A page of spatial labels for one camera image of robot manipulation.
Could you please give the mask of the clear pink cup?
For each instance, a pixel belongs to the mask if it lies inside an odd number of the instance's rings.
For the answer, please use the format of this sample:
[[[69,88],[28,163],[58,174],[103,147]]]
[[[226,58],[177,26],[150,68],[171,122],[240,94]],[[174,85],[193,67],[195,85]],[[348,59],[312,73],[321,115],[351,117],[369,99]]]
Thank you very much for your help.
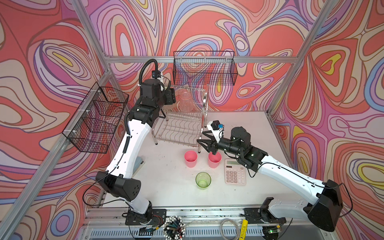
[[[181,112],[189,113],[194,109],[194,101],[189,91],[184,91],[180,95],[179,108]]]

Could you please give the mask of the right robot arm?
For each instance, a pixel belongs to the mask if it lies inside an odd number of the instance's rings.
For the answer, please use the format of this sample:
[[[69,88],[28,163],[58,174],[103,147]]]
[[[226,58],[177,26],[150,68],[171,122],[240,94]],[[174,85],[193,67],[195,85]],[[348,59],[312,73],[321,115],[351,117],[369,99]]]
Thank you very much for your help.
[[[224,126],[214,121],[198,139],[208,153],[218,151],[231,154],[240,165],[256,174],[268,176],[302,197],[296,204],[278,202],[267,208],[267,213],[276,219],[291,218],[308,220],[319,229],[334,232],[344,205],[341,189],[343,183],[325,182],[306,176],[273,158],[267,152],[252,146],[251,135],[243,127],[231,130],[229,139],[224,137]]]

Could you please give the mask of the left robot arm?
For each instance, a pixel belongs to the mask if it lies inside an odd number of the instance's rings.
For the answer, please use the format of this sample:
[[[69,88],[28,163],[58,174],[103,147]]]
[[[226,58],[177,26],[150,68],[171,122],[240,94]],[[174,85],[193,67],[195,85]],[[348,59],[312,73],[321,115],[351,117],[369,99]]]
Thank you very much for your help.
[[[151,202],[140,194],[141,181],[133,178],[139,151],[157,119],[166,118],[165,105],[176,102],[175,90],[164,85],[158,61],[147,60],[139,73],[140,96],[124,117],[126,133],[112,162],[96,175],[96,184],[124,201],[131,210],[149,217]]]

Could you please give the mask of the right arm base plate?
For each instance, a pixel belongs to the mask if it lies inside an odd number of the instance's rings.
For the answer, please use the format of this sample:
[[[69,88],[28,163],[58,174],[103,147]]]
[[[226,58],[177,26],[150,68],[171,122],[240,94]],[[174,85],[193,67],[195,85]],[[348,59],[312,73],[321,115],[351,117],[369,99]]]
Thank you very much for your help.
[[[267,224],[267,225],[284,225],[286,218],[276,218],[269,210],[260,208],[244,208],[244,213],[240,214],[249,224]]]

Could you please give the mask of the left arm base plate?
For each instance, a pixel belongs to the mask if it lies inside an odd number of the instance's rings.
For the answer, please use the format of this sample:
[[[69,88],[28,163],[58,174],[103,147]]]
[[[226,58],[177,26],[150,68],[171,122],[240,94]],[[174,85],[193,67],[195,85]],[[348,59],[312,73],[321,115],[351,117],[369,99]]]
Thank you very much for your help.
[[[125,225],[127,226],[162,226],[167,217],[166,209],[152,209],[147,210],[145,214],[138,214],[132,210],[123,213],[122,217],[125,218]]]

